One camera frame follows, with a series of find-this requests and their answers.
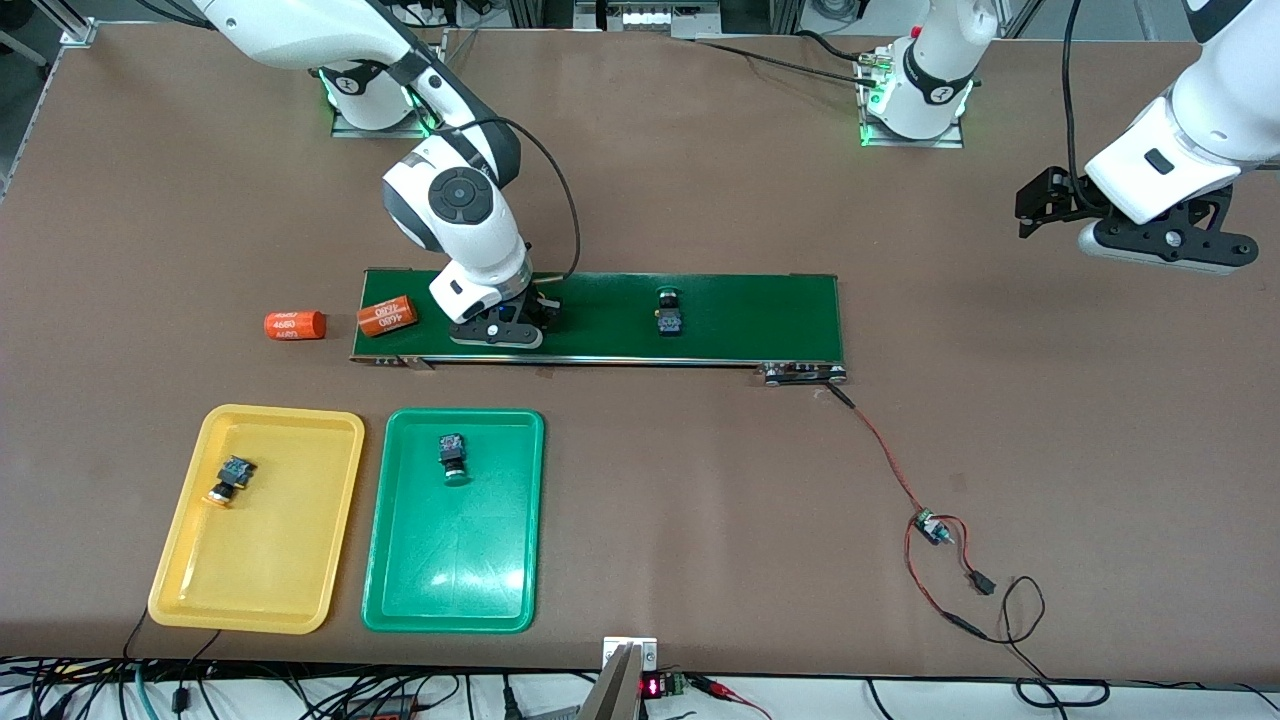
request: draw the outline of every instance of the digital display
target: digital display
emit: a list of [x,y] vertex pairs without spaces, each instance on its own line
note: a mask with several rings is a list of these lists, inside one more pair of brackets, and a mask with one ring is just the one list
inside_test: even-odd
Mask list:
[[662,697],[662,689],[666,683],[662,682],[660,675],[650,675],[640,680],[640,697],[644,700],[658,700]]

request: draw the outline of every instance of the red wire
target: red wire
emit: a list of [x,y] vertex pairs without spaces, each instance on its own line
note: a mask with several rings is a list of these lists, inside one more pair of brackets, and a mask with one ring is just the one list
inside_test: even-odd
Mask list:
[[955,515],[934,515],[933,520],[954,520],[960,523],[960,561],[964,564],[965,569],[970,573],[973,571],[973,564],[969,562],[969,525],[964,524],[964,520],[956,518]]
[[906,491],[906,497],[911,498],[911,505],[915,507],[916,514],[919,514],[924,510],[924,506],[920,505],[920,501],[915,498],[915,493],[911,492],[911,484],[906,482],[906,473],[904,473],[901,465],[897,464],[897,457],[893,457],[893,451],[890,450],[888,443],[884,442],[884,436],[879,434],[879,430],[877,430],[876,425],[872,424],[870,418],[864,415],[861,410],[854,407],[854,413],[856,413],[858,419],[867,425],[867,429],[876,436],[876,442],[881,443],[881,450],[884,451],[884,460],[888,460],[890,470],[893,470],[893,477],[897,478],[897,484],[902,486],[902,489]]
[[730,696],[730,701],[731,701],[731,702],[736,702],[736,703],[739,703],[739,705],[745,705],[745,706],[748,706],[748,707],[750,707],[750,708],[755,710],[755,711],[756,711],[756,712],[759,712],[760,715],[764,715],[764,716],[765,716],[765,717],[768,717],[769,720],[773,720],[773,716],[772,716],[772,715],[769,715],[769,711],[768,711],[768,710],[765,710],[765,708],[760,707],[759,705],[755,705],[754,702],[751,702],[751,701],[749,701],[749,700],[744,698],[742,696],[740,696],[740,694],[737,694],[737,693],[733,693],[733,694],[731,694],[731,696]]
[[911,579],[915,580],[915,587],[919,588],[920,594],[924,596],[924,600],[929,601],[929,605],[933,606],[933,610],[937,610],[940,615],[945,615],[942,606],[938,605],[938,601],[933,600],[933,596],[929,594],[929,591],[924,587],[924,583],[920,582],[920,575],[915,573],[915,562],[911,561],[911,530],[914,529],[915,529],[915,518],[911,518],[906,523],[906,534],[902,536],[902,557],[906,560],[906,571],[911,574]]

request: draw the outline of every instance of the metal bracket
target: metal bracket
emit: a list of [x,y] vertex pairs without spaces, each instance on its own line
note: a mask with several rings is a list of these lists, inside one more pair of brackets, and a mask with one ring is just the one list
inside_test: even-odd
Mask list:
[[844,384],[849,373],[844,365],[820,363],[765,363],[760,366],[765,387]]
[[577,720],[635,720],[640,714],[640,679],[658,669],[655,638],[604,638],[604,669],[582,701]]
[[643,661],[640,669],[645,673],[658,670],[658,638],[631,638],[626,635],[604,638],[600,667],[609,664],[609,659],[618,651],[618,646],[639,646],[640,660]]

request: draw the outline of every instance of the green tray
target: green tray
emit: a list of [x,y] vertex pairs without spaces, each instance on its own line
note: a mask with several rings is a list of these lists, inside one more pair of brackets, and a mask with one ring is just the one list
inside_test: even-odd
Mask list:
[[[444,484],[461,433],[470,482]],[[518,633],[534,619],[543,418],[406,407],[387,423],[362,616],[380,633]]]
[[[564,302],[536,350],[458,345],[428,286],[438,273],[397,268],[365,272],[361,307],[407,295],[419,323],[367,337],[356,332],[351,359],[376,365],[517,363],[595,365],[842,365],[840,297],[832,275],[669,275],[575,273],[545,286]],[[680,292],[685,331],[659,337],[659,288]]]

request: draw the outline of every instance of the black plug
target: black plug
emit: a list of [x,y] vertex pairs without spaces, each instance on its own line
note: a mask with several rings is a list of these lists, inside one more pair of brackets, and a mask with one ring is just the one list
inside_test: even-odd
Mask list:
[[516,691],[511,689],[511,679],[507,675],[502,676],[502,703],[507,710],[503,720],[525,720],[525,714],[520,711],[520,703],[516,702]]
[[996,592],[996,583],[977,570],[969,570],[969,582],[973,583],[973,589],[982,594],[993,594]]
[[947,621],[955,625],[956,628],[960,628],[961,630],[969,633],[970,635],[980,641],[991,639],[987,637],[987,633],[983,633],[982,629],[979,629],[977,625],[956,615],[955,612],[947,612],[946,610],[943,610],[942,616],[946,618]]

